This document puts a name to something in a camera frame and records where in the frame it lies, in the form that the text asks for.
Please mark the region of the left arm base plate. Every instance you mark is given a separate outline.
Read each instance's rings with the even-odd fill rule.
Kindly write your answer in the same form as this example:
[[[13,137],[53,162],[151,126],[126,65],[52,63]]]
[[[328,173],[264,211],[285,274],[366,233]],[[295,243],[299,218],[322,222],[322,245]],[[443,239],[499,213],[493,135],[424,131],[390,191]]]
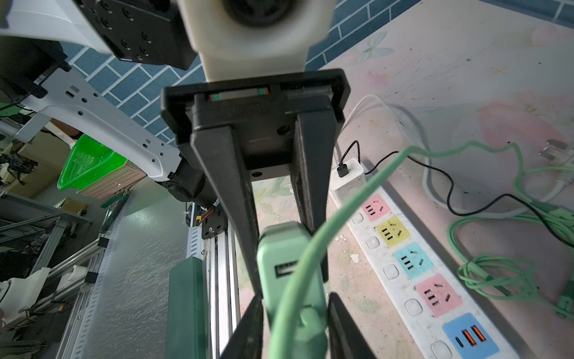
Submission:
[[[207,240],[225,233],[228,229],[227,215],[221,204],[208,210],[200,220],[202,239]]]

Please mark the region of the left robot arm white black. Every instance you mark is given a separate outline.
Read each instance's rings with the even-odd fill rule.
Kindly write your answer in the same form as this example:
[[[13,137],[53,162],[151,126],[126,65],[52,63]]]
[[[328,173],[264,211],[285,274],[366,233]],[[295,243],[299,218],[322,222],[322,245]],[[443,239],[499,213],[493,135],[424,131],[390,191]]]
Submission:
[[[134,162],[180,201],[220,202],[261,293],[252,182],[290,176],[303,225],[326,219],[327,187],[350,87],[342,70],[307,72],[334,1],[3,1],[1,101],[56,119]],[[61,42],[206,81],[161,91],[170,147],[106,100]]]

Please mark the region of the white charger with black cable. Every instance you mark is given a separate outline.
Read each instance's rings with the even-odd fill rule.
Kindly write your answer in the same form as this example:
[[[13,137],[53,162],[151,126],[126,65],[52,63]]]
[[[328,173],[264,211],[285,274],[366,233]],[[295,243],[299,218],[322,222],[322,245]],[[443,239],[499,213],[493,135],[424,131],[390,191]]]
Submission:
[[[355,169],[363,170],[363,166],[361,166],[360,160],[358,160],[357,166],[353,165],[351,162],[349,162],[349,163],[343,162],[343,160],[345,159],[345,156],[348,154],[349,150],[354,145],[357,145],[357,153],[360,154],[360,144],[358,141],[354,141],[350,145],[350,147],[347,149],[347,151],[343,155],[342,159],[340,160],[338,166],[336,167],[336,175],[335,175],[336,179],[341,179],[341,180],[345,179],[346,181],[351,181],[351,174],[354,174]],[[481,209],[477,209],[476,211],[467,212],[467,213],[458,212],[457,210],[454,209],[454,207],[450,203],[451,195],[454,191],[454,181],[450,177],[450,175],[448,173],[446,173],[445,171],[439,169],[439,168],[435,168],[435,167],[431,166],[429,158],[425,158],[425,162],[420,162],[419,160],[414,159],[412,156],[408,156],[407,158],[410,159],[412,162],[415,162],[417,165],[421,165],[422,167],[424,167],[426,174],[428,174],[429,170],[437,171],[437,172],[441,173],[442,175],[444,175],[448,179],[448,181],[450,182],[450,188],[448,190],[448,194],[447,194],[446,202],[444,203],[444,206],[451,214],[456,215],[458,217],[472,217],[472,218],[485,218],[485,219],[506,219],[506,218],[519,219],[519,217],[524,212],[530,211],[535,215],[535,219],[539,220],[544,225],[544,227],[556,239],[558,239],[560,242],[564,243],[568,247],[573,248],[573,244],[568,242],[565,238],[560,236],[553,229],[553,227],[551,226],[549,221],[544,217],[544,215],[541,213],[541,211],[534,206],[533,200],[525,201],[525,200],[521,199],[520,197],[517,197],[513,194],[506,193],[506,194],[501,194],[499,197],[496,197],[494,200],[492,200],[486,206],[484,206]],[[482,215],[483,212],[485,212],[487,209],[489,209],[491,206],[493,206],[499,200],[502,200],[502,198],[504,198],[504,197],[509,197],[509,198],[515,200],[516,202],[521,203],[524,206],[524,208],[518,209],[517,214],[514,214],[512,212],[506,212],[506,213],[487,213],[487,214]]]

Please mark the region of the green rectangular pad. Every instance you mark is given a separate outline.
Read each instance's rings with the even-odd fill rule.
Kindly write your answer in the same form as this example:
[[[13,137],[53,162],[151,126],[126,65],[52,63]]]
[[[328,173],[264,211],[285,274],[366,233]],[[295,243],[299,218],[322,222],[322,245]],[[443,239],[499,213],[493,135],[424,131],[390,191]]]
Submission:
[[[170,271],[166,357],[208,356],[203,261],[189,257]]]

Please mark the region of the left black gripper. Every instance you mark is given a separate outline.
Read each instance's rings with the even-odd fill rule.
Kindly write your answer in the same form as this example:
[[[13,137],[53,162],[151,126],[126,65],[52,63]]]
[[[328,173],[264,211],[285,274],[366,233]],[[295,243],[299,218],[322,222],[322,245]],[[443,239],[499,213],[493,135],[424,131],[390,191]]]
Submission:
[[[301,222],[315,234],[326,221],[337,125],[345,122],[350,93],[341,69],[178,85],[161,92],[161,116],[182,158],[203,168],[212,184],[256,294],[262,292],[259,227],[248,172],[254,180],[267,180],[290,170]]]

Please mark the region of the white power strip coloured sockets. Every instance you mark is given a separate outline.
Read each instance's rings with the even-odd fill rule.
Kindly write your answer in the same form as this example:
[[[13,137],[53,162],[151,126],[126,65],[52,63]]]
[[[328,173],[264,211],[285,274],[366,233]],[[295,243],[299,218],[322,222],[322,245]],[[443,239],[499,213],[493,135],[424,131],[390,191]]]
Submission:
[[[535,284],[535,265],[517,257],[482,254],[469,257],[456,231],[479,220],[514,220],[541,224],[568,247],[573,246],[572,212],[552,205],[573,181],[573,149],[549,142],[544,154],[558,176],[555,187],[541,199],[522,188],[526,170],[514,181],[514,199],[520,208],[489,212],[453,209],[456,220],[447,231],[448,244],[461,260],[452,271],[382,189],[352,215],[349,227],[375,270],[404,324],[426,358],[517,358],[510,341],[478,305],[475,295],[515,302],[543,301]]]

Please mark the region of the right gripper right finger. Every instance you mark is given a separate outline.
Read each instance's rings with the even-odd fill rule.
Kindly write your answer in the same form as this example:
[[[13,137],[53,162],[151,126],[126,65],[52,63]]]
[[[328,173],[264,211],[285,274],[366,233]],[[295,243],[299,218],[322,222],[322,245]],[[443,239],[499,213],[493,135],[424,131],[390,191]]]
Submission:
[[[330,293],[327,308],[330,357],[376,359],[357,324],[337,293]]]

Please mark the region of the green plastic basket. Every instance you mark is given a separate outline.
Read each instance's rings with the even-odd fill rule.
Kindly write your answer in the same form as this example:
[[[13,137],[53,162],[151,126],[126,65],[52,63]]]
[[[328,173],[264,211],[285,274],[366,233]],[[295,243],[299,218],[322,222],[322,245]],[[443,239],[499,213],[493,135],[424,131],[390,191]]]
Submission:
[[[58,179],[58,189],[84,189],[123,167],[128,160],[83,134],[70,151]]]

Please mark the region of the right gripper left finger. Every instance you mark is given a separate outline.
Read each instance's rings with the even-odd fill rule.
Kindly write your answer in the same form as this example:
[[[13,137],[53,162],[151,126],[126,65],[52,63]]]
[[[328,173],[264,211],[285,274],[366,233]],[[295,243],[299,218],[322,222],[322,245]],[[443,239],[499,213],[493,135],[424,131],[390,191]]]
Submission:
[[[221,359],[261,359],[265,308],[262,295],[256,294],[230,338]]]

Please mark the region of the green charger plug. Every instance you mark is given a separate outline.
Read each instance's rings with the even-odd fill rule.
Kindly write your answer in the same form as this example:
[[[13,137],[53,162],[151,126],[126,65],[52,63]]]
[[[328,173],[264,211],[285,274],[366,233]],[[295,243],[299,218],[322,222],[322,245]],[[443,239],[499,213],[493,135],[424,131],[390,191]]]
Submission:
[[[316,269],[320,269],[322,258],[327,254],[328,246],[336,234],[375,190],[381,188],[382,184],[411,154],[425,158],[440,159],[462,153],[469,147],[476,147],[489,153],[501,153],[513,149],[517,154],[519,166],[523,165],[520,147],[513,142],[499,149],[491,148],[480,142],[470,141],[453,150],[441,152],[430,152],[416,146],[410,146],[400,151],[396,158],[379,170],[351,200],[321,225],[313,235],[309,245],[304,249],[294,273],[286,282],[286,290],[282,294],[277,313],[274,315],[273,323],[271,324],[271,342],[268,351],[270,358],[292,357],[295,332],[300,322],[300,310],[303,308],[303,300],[309,292],[310,282],[308,278]]]

